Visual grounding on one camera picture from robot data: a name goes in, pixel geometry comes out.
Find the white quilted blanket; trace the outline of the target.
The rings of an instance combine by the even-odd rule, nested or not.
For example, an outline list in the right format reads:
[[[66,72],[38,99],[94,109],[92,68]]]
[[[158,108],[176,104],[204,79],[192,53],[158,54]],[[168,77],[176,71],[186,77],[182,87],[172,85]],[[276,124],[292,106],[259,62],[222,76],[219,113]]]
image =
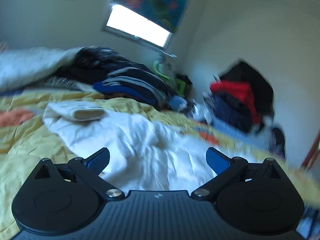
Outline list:
[[[22,88],[53,74],[70,64],[80,50],[37,47],[1,53],[1,92]]]

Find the yellow floral bedspread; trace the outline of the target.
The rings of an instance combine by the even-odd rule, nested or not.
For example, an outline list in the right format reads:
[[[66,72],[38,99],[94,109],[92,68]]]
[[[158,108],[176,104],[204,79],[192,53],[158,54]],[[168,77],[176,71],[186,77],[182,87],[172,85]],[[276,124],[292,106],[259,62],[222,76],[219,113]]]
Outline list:
[[[54,163],[66,163],[77,156],[42,121],[48,103],[61,101],[88,101],[105,110],[140,114],[149,121],[180,128],[183,134],[207,142],[209,147],[217,148],[228,157],[241,156],[250,162],[260,163],[271,156],[268,151],[234,140],[179,113],[160,112],[132,99],[105,100],[100,94],[83,92],[31,92],[2,97],[2,111],[27,109],[36,115],[21,125],[1,129],[1,239],[11,239],[19,231],[11,213],[11,204],[36,164],[42,158],[50,158]]]

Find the dark striped clothes pile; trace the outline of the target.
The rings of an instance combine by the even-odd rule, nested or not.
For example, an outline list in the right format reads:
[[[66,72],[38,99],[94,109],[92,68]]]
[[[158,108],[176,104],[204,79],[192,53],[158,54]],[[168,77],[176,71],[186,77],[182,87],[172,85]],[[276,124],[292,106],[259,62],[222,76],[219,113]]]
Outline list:
[[[108,47],[84,47],[71,63],[41,80],[49,87],[93,89],[105,96],[126,96],[155,107],[170,109],[180,96],[143,64],[132,62]]]

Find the red and black clothes pile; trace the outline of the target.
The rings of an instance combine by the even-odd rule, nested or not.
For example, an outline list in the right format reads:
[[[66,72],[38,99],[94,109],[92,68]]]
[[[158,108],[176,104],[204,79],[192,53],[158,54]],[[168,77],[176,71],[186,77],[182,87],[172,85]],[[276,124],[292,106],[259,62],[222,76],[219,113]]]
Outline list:
[[[205,122],[213,126],[218,118],[248,133],[253,125],[272,129],[274,146],[267,151],[286,157],[285,135],[274,124],[274,91],[262,74],[244,60],[239,60],[210,84],[203,94]]]

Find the white quilted puffer jacket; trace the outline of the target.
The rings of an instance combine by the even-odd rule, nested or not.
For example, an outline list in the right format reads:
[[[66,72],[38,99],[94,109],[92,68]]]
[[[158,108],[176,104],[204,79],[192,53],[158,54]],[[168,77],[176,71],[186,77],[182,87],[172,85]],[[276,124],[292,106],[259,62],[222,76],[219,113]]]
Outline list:
[[[206,162],[207,142],[140,114],[105,110],[91,102],[51,102],[43,123],[75,155],[110,152],[104,180],[121,189],[194,191],[216,173]]]

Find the window with bright light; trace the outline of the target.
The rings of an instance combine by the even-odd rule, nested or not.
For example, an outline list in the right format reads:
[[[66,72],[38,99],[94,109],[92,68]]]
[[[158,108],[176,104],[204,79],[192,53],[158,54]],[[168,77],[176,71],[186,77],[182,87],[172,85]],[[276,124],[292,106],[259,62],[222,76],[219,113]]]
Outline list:
[[[166,48],[172,36],[160,25],[119,4],[111,7],[103,30],[157,49]]]

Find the light blue knitted blanket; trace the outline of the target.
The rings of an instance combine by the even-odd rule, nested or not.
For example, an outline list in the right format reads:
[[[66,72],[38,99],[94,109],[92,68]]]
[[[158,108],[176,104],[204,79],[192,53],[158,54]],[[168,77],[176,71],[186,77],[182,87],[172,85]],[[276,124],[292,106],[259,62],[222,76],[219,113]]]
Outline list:
[[[214,118],[213,127],[224,135],[227,135],[234,140],[255,146],[262,150],[270,150],[274,146],[274,136],[272,135],[272,129],[268,126],[264,126],[259,131],[259,125],[253,125],[248,133],[236,129],[230,124]]]

